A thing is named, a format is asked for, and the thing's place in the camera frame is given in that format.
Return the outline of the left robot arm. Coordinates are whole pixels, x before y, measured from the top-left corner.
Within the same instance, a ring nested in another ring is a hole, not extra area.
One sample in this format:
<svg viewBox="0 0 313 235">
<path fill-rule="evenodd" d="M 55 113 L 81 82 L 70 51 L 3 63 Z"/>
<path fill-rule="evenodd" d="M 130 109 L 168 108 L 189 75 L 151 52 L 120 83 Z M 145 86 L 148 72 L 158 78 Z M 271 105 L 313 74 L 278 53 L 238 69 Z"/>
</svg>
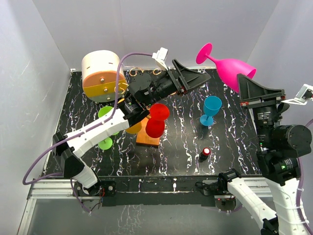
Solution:
<svg viewBox="0 0 313 235">
<path fill-rule="evenodd" d="M 174 68 L 158 75 L 141 72 L 134 76 L 115 110 L 74 132 L 54 134 L 52 153 L 64 178 L 76 180 L 90 195 L 98 194 L 100 179 L 81 159 L 84 154 L 113 133 L 142 121 L 149 115 L 149 106 L 171 94 L 188 94 L 211 78 L 186 68 L 176 59 L 172 63 Z"/>
</svg>

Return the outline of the red wine glass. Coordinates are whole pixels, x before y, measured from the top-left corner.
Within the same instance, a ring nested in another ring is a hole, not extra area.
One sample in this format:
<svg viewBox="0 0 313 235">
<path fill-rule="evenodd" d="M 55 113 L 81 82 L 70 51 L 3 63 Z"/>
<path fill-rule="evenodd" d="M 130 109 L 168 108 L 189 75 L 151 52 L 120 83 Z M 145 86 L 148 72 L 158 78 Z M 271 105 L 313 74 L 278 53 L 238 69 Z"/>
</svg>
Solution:
<svg viewBox="0 0 313 235">
<path fill-rule="evenodd" d="M 165 129 L 165 120 L 169 117 L 170 111 L 167 106 L 156 103 L 149 109 L 150 119 L 146 124 L 145 131 L 151 138 L 159 138 Z"/>
</svg>

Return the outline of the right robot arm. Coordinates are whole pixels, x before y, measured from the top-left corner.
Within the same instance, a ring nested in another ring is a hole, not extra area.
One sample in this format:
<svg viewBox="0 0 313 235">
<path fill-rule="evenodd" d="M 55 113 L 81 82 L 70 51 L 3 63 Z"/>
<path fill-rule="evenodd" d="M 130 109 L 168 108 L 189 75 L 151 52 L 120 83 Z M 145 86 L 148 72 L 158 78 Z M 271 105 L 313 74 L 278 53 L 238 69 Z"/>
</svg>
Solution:
<svg viewBox="0 0 313 235">
<path fill-rule="evenodd" d="M 310 235 L 301 199 L 299 158 L 311 153 L 311 131 L 304 125 L 280 124 L 282 114 L 290 107 L 284 90 L 266 88 L 243 74 L 237 78 L 240 102 L 253 113 L 261 147 L 257 163 L 275 208 L 269 208 L 234 169 L 219 174 L 218 190 L 234 195 L 263 235 Z"/>
</svg>

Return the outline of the magenta wine glass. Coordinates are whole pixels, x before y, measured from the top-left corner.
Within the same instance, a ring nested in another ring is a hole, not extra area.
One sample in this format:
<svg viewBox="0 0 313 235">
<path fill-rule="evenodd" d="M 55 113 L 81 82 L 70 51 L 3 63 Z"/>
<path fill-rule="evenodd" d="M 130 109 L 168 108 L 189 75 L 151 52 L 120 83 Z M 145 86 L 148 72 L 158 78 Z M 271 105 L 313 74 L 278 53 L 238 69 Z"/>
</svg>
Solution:
<svg viewBox="0 0 313 235">
<path fill-rule="evenodd" d="M 257 69 L 238 59 L 216 59 L 210 55 L 212 49 L 213 45 L 211 43 L 204 45 L 197 54 L 196 63 L 202 64 L 206 59 L 214 62 L 220 79 L 229 88 L 238 93 L 239 82 L 237 75 L 243 74 L 252 79 L 255 76 Z"/>
</svg>

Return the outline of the orange wine glass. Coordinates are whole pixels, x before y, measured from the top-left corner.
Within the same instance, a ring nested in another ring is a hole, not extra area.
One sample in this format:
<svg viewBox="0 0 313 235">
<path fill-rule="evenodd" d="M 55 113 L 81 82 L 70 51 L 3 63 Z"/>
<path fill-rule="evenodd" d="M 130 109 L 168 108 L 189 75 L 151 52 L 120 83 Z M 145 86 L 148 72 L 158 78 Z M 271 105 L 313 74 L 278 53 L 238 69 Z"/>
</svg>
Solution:
<svg viewBox="0 0 313 235">
<path fill-rule="evenodd" d="M 126 129 L 126 132 L 129 134 L 137 134 L 142 128 L 142 123 L 141 121 L 133 125 L 132 127 L 129 127 Z"/>
</svg>

